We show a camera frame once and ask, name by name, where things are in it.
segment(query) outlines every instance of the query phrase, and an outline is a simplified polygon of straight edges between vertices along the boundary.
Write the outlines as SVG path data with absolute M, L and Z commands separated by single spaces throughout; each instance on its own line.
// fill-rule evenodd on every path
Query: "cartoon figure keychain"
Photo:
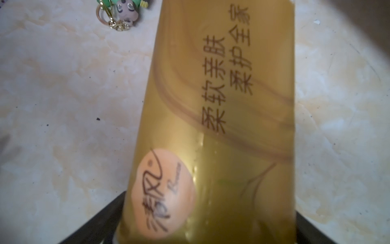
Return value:
M 97 0 L 96 16 L 99 21 L 117 31 L 128 30 L 138 19 L 140 7 L 147 8 L 149 0 Z M 109 21 L 101 17 L 105 11 Z

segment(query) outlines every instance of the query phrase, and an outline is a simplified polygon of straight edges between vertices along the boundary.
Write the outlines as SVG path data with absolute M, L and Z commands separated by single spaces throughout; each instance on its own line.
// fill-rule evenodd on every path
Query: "marble surface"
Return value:
M 1 243 L 57 243 L 126 189 L 161 1 L 123 33 L 95 8 L 0 9 Z M 377 44 L 331 1 L 296 0 L 296 208 L 340 244 L 390 242 Z

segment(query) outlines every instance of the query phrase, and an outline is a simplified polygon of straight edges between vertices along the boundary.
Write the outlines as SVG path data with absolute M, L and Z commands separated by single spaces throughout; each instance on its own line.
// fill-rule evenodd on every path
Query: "black holder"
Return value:
M 124 197 L 120 194 L 80 229 L 60 244 L 112 244 L 115 229 L 121 219 Z M 298 244 L 336 244 L 300 213 L 296 212 L 296 242 Z

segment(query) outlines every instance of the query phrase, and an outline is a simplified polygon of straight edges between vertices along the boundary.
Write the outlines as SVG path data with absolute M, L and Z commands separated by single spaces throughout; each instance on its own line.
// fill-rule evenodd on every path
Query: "orange circular logo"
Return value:
M 151 150 L 137 168 L 131 201 L 138 231 L 161 239 L 179 229 L 195 206 L 192 176 L 183 162 L 165 149 Z

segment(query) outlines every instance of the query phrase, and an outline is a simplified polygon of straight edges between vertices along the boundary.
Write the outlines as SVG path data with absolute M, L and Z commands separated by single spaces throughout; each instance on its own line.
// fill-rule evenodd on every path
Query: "key ring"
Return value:
M 101 10 L 104 10 L 110 19 L 109 21 L 105 21 L 101 17 Z M 97 19 L 104 25 L 109 26 L 111 29 L 117 30 L 117 31 L 124 31 L 128 30 L 130 28 L 130 25 L 125 23 L 123 20 L 115 21 L 111 10 L 103 3 L 103 0 L 99 0 L 99 5 L 96 8 L 96 17 Z
M 129 30 L 138 19 L 139 7 L 147 8 L 149 0 L 97 0 L 96 17 L 104 25 L 117 31 Z M 106 12 L 109 21 L 101 17 Z

